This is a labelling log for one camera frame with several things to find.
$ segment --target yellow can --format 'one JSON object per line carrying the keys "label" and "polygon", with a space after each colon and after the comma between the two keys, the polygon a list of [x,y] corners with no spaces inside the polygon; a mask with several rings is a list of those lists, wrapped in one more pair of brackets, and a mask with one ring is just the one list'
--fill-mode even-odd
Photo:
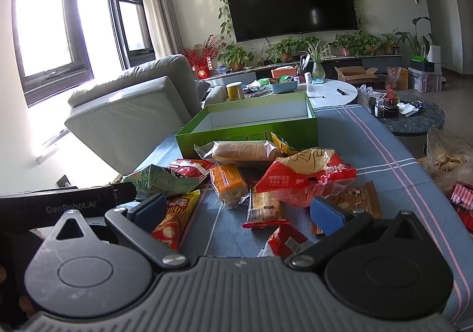
{"label": "yellow can", "polygon": [[244,99],[243,82],[232,82],[226,86],[226,92],[229,94],[230,101]]}

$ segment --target blue basket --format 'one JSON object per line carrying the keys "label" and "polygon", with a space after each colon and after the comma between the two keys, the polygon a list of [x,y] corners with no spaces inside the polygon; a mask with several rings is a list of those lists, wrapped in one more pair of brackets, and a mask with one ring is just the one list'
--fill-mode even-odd
{"label": "blue basket", "polygon": [[270,84],[269,87],[274,94],[290,93],[296,91],[297,81],[285,82],[283,84]]}

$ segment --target tv screen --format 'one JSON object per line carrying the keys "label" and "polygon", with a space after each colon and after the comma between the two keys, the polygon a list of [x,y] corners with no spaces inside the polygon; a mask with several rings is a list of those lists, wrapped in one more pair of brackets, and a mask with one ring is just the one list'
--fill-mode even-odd
{"label": "tv screen", "polygon": [[358,29],[353,0],[229,0],[237,41]]}

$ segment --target electrical outlet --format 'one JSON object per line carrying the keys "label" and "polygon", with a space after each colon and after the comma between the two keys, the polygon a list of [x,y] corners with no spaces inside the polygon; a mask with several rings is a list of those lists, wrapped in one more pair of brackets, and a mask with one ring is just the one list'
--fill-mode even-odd
{"label": "electrical outlet", "polygon": [[70,182],[67,176],[64,175],[58,180],[58,182],[56,182],[56,185],[58,186],[58,188],[65,188],[67,186],[70,186]]}

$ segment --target green box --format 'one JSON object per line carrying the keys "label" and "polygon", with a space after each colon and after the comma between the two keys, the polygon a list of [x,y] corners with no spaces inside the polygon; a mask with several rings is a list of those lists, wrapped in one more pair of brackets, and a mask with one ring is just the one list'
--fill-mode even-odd
{"label": "green box", "polygon": [[198,158],[194,145],[212,141],[270,140],[270,132],[296,149],[318,146],[314,109],[305,92],[209,105],[177,135],[183,158]]}

